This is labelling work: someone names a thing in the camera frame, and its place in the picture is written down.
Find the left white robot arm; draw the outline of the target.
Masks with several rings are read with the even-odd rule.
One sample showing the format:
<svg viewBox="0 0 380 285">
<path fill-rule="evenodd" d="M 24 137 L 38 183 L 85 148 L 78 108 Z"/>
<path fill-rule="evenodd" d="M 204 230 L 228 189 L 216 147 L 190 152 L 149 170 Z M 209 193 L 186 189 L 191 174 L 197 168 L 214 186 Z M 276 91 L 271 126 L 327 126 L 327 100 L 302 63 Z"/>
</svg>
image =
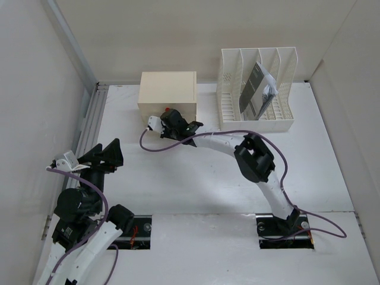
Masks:
<svg viewBox="0 0 380 285">
<path fill-rule="evenodd" d="M 39 284 L 84 284 L 96 261 L 120 237 L 137 232 L 134 213 L 117 204 L 109 206 L 103 193 L 105 175 L 123 166 L 120 140 L 95 145 L 81 157 L 72 151 L 55 156 L 48 172 L 79 182 L 63 190 L 53 211 L 58 222 Z"/>
</svg>

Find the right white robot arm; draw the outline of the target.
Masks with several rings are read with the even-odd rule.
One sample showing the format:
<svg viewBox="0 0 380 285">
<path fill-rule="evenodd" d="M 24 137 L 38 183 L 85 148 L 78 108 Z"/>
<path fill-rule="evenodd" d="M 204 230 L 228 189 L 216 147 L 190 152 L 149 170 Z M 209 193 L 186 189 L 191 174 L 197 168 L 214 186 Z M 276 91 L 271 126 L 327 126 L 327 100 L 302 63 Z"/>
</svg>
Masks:
<svg viewBox="0 0 380 285">
<path fill-rule="evenodd" d="M 114 196 L 123 186 L 140 213 L 190 214 L 220 211 L 217 191 L 242 176 L 268 202 L 278 236 L 296 228 L 300 210 L 283 188 L 275 169 L 278 148 L 260 134 L 212 131 L 201 122 L 188 122 L 174 109 L 144 122 L 137 110 L 106 113 L 98 141 L 118 138 L 124 165 L 109 182 Z"/>
</svg>

